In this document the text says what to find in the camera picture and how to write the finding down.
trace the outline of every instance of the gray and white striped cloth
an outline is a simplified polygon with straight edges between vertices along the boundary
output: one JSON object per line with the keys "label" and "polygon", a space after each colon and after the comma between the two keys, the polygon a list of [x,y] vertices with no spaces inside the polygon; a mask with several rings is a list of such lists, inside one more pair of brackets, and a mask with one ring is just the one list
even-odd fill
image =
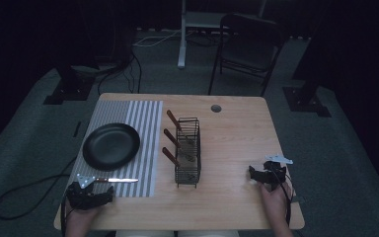
{"label": "gray and white striped cloth", "polygon": [[98,101],[84,141],[96,128],[108,123],[121,122],[134,127],[139,133],[140,149],[136,156],[123,167],[107,172],[90,167],[84,160],[81,147],[68,185],[77,181],[77,174],[97,178],[131,178],[139,181],[131,184],[95,183],[93,193],[104,193],[110,186],[114,186],[114,195],[116,197],[153,196],[162,106],[162,101]]}

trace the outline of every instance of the black metal basket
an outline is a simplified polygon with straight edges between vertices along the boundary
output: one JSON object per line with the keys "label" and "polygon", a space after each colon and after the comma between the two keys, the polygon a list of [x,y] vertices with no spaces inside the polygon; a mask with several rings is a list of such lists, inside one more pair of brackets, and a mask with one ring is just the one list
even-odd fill
{"label": "black metal basket", "polygon": [[199,181],[201,173],[201,149],[199,121],[197,118],[179,118],[183,131],[176,131],[176,138],[181,144],[181,149],[176,147],[175,157],[180,166],[175,167],[175,181],[180,185],[195,185]]}

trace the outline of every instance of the wooden tabletop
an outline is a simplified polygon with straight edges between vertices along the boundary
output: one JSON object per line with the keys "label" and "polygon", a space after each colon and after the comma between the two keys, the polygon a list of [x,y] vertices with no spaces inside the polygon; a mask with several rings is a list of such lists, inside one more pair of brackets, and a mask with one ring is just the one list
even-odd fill
{"label": "wooden tabletop", "polygon": [[[100,100],[163,101],[162,130],[175,131],[166,110],[177,118],[198,118],[202,169],[196,188],[177,187],[175,166],[161,151],[164,146],[174,151],[174,144],[162,132],[154,196],[115,198],[103,207],[92,229],[270,229],[258,185],[248,173],[250,165],[262,167],[266,155],[282,154],[264,98],[103,94]],[[213,105],[222,111],[213,112]],[[303,228],[299,204],[291,208],[290,227]],[[54,226],[60,229],[59,212]]]}

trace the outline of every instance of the gray carpet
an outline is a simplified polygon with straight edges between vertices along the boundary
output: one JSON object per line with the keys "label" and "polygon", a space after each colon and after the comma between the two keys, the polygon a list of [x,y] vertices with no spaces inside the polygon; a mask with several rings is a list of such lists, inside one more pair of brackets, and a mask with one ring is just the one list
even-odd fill
{"label": "gray carpet", "polygon": [[[170,33],[140,33],[164,36]],[[135,47],[143,74],[140,93],[205,95],[216,47],[200,46],[210,41],[189,37],[187,66],[177,67],[179,41],[170,39],[150,47]],[[287,43],[270,80],[265,98],[282,151],[294,160],[290,173],[301,196],[306,226],[301,233],[312,236],[379,236],[379,179],[365,150],[342,112],[333,92],[320,88],[318,96],[332,117],[291,112],[282,87],[301,87],[291,80],[307,46],[305,40]],[[108,78],[101,92],[129,93],[127,78],[137,91],[138,66]],[[257,96],[261,80],[225,71],[217,75],[214,95]],[[98,100],[97,84],[87,101],[43,105],[59,81],[56,71],[43,76],[20,105],[0,135],[0,195],[9,189],[58,174],[78,152]],[[78,133],[75,130],[80,122]],[[53,227],[67,179],[62,178],[43,203],[16,220],[0,220],[0,236],[60,236]],[[2,203],[5,215],[22,213],[32,206],[52,181],[10,195]],[[91,236],[107,232],[93,231]],[[241,237],[272,236],[270,231],[240,230]]]}

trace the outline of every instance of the chair backrest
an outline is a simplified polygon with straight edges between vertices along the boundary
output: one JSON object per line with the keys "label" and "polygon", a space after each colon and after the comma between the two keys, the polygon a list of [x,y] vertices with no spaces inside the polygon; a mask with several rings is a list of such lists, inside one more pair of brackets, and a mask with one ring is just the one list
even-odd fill
{"label": "chair backrest", "polygon": [[277,47],[282,47],[288,40],[288,34],[282,25],[260,18],[227,14],[220,21],[221,32],[224,28],[241,36],[272,43]]}

